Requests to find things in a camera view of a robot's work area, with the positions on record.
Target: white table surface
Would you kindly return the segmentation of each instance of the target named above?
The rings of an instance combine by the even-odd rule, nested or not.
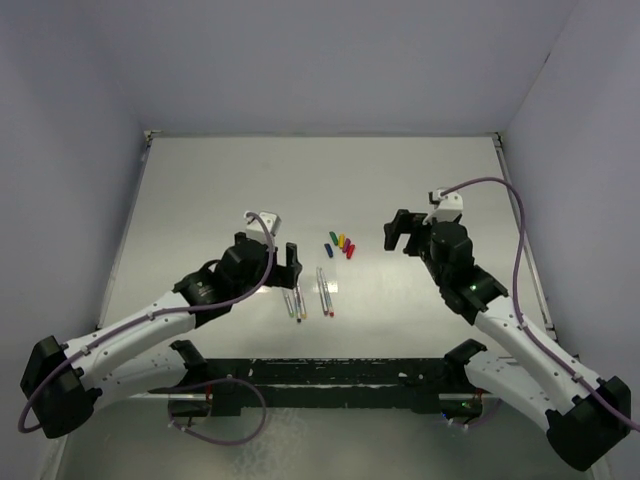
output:
[[[505,353],[444,306],[420,260],[402,246],[383,250],[383,224],[397,209],[426,211],[429,190],[501,176],[490,138],[158,138],[147,162],[103,324],[219,258],[245,210],[268,210],[284,222],[278,244],[298,244],[309,318],[298,325],[280,292],[264,289],[184,336],[204,356],[440,357],[470,337]],[[504,188],[473,187],[464,199],[476,259],[508,285],[517,232]],[[330,230],[355,242],[352,260],[327,258]],[[337,290],[333,319],[313,292],[318,265]],[[525,311],[541,325],[526,265],[520,285]],[[196,429],[240,438],[258,415],[245,409]],[[398,410],[271,409],[268,419],[254,441],[221,448],[166,428],[166,399],[119,402],[69,436],[58,478],[584,478],[510,408],[468,433]]]
[[[430,190],[487,175],[502,176],[489,137],[157,138],[103,325],[220,258],[243,230],[243,213],[265,210],[283,220],[280,263],[284,244],[298,245],[309,318],[297,324],[280,291],[265,288],[183,337],[205,357],[440,357],[467,338],[506,354],[445,307],[421,261],[401,253],[404,240],[383,250],[383,225],[397,209],[427,211]],[[509,287],[517,230],[506,190],[485,184],[463,196],[477,262]],[[356,244],[351,260],[327,257],[330,230]],[[318,265],[334,290],[333,319],[321,312]],[[525,261],[520,286],[525,312],[541,326]]]

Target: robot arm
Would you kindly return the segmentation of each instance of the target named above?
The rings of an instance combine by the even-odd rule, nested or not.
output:
[[[34,346],[20,386],[48,438],[75,430],[116,400],[175,386],[204,363],[190,342],[154,355],[147,353],[151,347],[228,313],[259,284],[295,287],[302,271],[296,245],[287,243],[285,266],[277,265],[273,247],[280,218],[249,215],[245,232],[219,261],[207,262],[152,304],[65,344],[51,336]]]
[[[518,319],[507,289],[475,264],[473,244],[460,224],[462,196],[438,190],[429,199],[434,205],[431,213],[398,210],[384,226],[385,250],[394,250],[400,235],[409,234],[404,253],[420,257],[446,305],[496,340],[518,363],[510,365],[469,340],[449,354],[456,357],[452,363],[464,364],[460,373],[533,420],[569,465],[588,469],[630,429],[587,387],[626,417],[631,413],[629,388],[617,377],[600,378],[524,315]],[[557,360],[571,365],[575,373],[561,368]]]

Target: pen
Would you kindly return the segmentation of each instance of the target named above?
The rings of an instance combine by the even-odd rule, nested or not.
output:
[[[322,304],[322,313],[326,317],[329,315],[329,307],[327,306],[327,297],[324,294],[324,285],[322,284],[322,269],[316,268],[316,280],[318,282],[318,292],[320,292],[320,303]]]
[[[304,303],[304,295],[302,295],[302,290],[300,289],[300,284],[298,283],[296,285],[296,289],[295,289],[296,295],[298,296],[297,301],[298,301],[298,311],[300,313],[300,316],[303,319],[307,318],[307,306]]]
[[[289,313],[289,316],[293,318],[295,313],[293,311],[293,305],[291,305],[291,297],[289,297],[289,294],[284,288],[282,289],[282,297],[284,298],[284,303],[287,305],[287,312]]]
[[[322,288],[324,290],[325,300],[327,301],[327,308],[329,309],[329,316],[333,317],[333,303],[331,303],[331,295],[329,295],[329,286],[327,285],[327,278],[324,276],[324,271],[320,269],[320,278],[322,279]]]

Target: black base frame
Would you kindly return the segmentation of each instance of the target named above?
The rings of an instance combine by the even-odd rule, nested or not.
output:
[[[473,394],[464,364],[485,349],[468,340],[445,358],[204,360],[191,342],[175,342],[172,348],[189,372],[181,385],[232,376],[258,387],[270,408],[395,408],[419,414],[441,412],[440,395]],[[213,395],[210,411],[180,400],[170,400],[170,409],[176,417],[237,416],[242,408],[260,406],[253,392],[233,383],[216,385]]]

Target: white wall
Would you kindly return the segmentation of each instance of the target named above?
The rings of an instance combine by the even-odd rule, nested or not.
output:
[[[579,3],[506,135],[564,345],[635,394],[640,419],[640,2]],[[610,454],[640,478],[640,435]]]
[[[96,322],[143,144],[74,0],[0,3],[0,476],[46,441],[16,430],[31,347]]]
[[[85,2],[145,128],[506,128],[576,0]]]

